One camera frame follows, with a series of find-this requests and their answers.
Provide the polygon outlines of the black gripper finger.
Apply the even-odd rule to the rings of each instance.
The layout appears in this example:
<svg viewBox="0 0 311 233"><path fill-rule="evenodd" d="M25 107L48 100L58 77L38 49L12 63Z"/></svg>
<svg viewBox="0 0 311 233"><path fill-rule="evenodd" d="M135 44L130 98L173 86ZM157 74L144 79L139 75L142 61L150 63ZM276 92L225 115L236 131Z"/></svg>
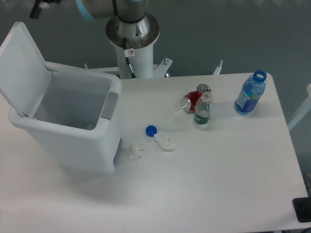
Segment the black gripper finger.
<svg viewBox="0 0 311 233"><path fill-rule="evenodd" d="M30 18L39 18L41 11L46 8L48 4L48 0L35 0L30 13Z"/></svg>

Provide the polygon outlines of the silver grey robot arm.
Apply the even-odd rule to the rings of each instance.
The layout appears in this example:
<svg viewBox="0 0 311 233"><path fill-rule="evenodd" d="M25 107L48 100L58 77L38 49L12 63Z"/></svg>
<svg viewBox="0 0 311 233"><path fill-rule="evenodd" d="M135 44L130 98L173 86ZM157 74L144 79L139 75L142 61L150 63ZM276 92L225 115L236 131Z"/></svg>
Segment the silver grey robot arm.
<svg viewBox="0 0 311 233"><path fill-rule="evenodd" d="M106 35L122 49L142 49L159 37L157 19L147 12L145 0L77 0L85 20L108 18Z"/></svg>

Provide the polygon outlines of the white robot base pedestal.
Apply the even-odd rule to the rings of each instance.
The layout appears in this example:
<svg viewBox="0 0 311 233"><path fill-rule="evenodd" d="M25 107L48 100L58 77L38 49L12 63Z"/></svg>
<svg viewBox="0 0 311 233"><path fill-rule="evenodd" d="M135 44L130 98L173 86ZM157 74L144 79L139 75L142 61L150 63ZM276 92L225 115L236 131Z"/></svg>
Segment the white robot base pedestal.
<svg viewBox="0 0 311 233"><path fill-rule="evenodd" d="M116 67L93 68L92 71L116 75L121 79L149 79L168 77L168 70L173 60L165 57L159 64L154 64L154 46L141 49L123 49L115 46L118 65Z"/></svg>

